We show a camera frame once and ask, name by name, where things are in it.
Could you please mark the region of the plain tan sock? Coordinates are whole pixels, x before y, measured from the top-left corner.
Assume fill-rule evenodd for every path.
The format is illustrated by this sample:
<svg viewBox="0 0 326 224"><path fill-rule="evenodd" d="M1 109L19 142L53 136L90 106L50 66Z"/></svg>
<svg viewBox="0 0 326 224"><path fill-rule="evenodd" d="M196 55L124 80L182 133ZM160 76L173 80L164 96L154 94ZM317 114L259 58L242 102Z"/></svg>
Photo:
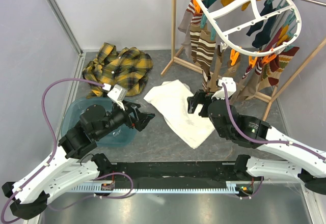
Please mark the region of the plain tan sock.
<svg viewBox="0 0 326 224"><path fill-rule="evenodd" d="M238 56L234 65L231 65L231 63L232 63L232 60L229 60L227 62L227 70L224 73L224 77L234 78L236 76L237 69L240 66L240 56Z"/></svg>
<svg viewBox="0 0 326 224"><path fill-rule="evenodd" d="M220 69L222 66L222 62L223 62L223 51L221 51L221 46L218 45L217 52L216 52L216 61L215 61L214 72L213 72L211 79L208 83L208 91L209 92L216 92L218 90L218 86L216 83L219 78L219 73L220 73Z"/></svg>

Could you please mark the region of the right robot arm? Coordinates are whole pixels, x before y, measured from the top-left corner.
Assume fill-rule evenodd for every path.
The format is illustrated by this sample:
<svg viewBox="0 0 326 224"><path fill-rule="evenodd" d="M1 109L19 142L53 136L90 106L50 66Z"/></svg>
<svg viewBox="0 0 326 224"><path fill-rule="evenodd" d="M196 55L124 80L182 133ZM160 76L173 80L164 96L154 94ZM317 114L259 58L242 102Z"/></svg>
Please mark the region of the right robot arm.
<svg viewBox="0 0 326 224"><path fill-rule="evenodd" d="M248 155L240 155L233 167L239 180L247 177L289 179L321 195L325 194L325 152L305 145L253 116L239 114L224 95L198 90L187 98L187 111L193 114L198 105L199 116L208 118L219 137L251 149L281 157L280 161L264 162Z"/></svg>

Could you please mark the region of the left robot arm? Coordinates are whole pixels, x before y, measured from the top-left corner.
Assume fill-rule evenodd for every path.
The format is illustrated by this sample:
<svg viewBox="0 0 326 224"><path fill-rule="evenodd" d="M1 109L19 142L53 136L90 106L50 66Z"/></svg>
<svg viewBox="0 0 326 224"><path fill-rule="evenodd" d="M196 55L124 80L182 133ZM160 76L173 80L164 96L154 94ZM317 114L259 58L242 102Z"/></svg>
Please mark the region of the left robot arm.
<svg viewBox="0 0 326 224"><path fill-rule="evenodd" d="M120 126L142 131L155 117L154 113L141 112L139 104L124 101L122 105L113 105L111 111L99 104L89 106L41 164L20 181L2 186L8 198L5 206L10 208L15 221L36 217L57 197L85 181L106 180L113 174L112 164L103 153L95 154L75 170L62 172Z"/></svg>

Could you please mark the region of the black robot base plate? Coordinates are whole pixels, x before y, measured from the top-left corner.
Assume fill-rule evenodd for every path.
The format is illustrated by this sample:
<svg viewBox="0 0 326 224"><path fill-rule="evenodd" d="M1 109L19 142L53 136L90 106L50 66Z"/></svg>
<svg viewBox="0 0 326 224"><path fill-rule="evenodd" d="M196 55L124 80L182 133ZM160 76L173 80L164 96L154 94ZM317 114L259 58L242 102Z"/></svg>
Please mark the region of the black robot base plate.
<svg viewBox="0 0 326 224"><path fill-rule="evenodd" d="M227 181L260 181L262 176L251 176L243 166L222 161L175 162L118 162L95 165L99 175L125 173L137 187L217 186Z"/></svg>

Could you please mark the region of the brown striped sock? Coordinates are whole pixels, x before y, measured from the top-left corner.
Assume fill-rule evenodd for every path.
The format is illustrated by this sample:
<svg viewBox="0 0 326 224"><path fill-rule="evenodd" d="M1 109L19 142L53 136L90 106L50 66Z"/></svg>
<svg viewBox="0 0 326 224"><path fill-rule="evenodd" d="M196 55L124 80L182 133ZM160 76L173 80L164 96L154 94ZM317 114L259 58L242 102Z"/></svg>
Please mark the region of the brown striped sock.
<svg viewBox="0 0 326 224"><path fill-rule="evenodd" d="M198 46L197 61L200 64L203 73L203 89L207 91L207 85L210 81L210 66L214 57L216 41L211 40L211 32L201 29Z"/></svg>
<svg viewBox="0 0 326 224"><path fill-rule="evenodd" d="M198 49L198 43L199 38L201 36L201 27L199 24L190 24L190 41L191 41L191 58L194 62L194 64L198 67L200 67L200 64L197 60L197 49Z"/></svg>

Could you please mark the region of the grey sock red stripes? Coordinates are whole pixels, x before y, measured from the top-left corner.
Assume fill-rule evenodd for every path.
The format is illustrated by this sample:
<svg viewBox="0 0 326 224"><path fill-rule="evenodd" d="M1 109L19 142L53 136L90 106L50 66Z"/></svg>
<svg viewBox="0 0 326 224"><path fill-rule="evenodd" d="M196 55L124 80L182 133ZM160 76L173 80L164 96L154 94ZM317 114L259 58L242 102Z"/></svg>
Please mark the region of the grey sock red stripes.
<svg viewBox="0 0 326 224"><path fill-rule="evenodd" d="M183 19L178 27L178 30L185 33L185 39L182 43L183 48L185 49L185 53L187 57L191 58L191 39L190 39L190 27L191 24L197 25L201 23L202 12L197 13L195 10L195 6L193 4L193 0L190 1L188 7L184 12Z"/></svg>

